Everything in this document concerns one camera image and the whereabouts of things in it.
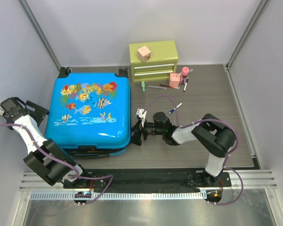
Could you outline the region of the blue fish-print suitcase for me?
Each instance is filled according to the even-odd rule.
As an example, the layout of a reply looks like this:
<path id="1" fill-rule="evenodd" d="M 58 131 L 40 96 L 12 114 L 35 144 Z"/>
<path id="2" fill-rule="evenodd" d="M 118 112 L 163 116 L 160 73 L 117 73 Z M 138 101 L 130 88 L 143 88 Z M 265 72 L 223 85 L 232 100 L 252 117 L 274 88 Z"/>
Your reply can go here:
<path id="1" fill-rule="evenodd" d="M 75 73 L 62 67 L 53 87 L 45 138 L 77 159 L 125 153 L 131 139 L 128 70 Z"/>

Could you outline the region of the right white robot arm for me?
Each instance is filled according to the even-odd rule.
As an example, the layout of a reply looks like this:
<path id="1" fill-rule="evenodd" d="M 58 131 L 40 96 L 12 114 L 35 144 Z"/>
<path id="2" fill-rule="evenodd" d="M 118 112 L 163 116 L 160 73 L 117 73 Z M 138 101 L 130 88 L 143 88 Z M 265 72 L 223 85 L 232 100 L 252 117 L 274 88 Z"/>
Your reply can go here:
<path id="1" fill-rule="evenodd" d="M 204 172 L 200 176 L 200 184 L 215 186 L 220 181 L 220 174 L 231 152 L 238 144 L 238 134 L 233 127 L 211 114 L 186 126 L 173 125 L 163 112 L 153 115 L 153 122 L 137 114 L 137 123 L 131 128 L 131 143 L 142 145 L 142 139 L 148 136 L 161 135 L 170 146 L 198 140 L 208 151 L 209 157 Z"/>

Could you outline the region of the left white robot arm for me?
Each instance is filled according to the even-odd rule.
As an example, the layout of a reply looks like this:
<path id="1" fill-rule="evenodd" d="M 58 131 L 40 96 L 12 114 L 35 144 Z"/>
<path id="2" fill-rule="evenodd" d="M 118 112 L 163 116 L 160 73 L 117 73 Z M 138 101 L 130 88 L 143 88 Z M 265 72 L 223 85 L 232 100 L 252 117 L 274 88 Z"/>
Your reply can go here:
<path id="1" fill-rule="evenodd" d="M 0 104 L 7 127 L 16 131 L 28 150 L 25 164 L 50 186 L 62 183 L 65 188 L 86 188 L 91 177 L 52 139 L 46 139 L 39 125 L 49 111 L 31 101 L 10 97 Z"/>

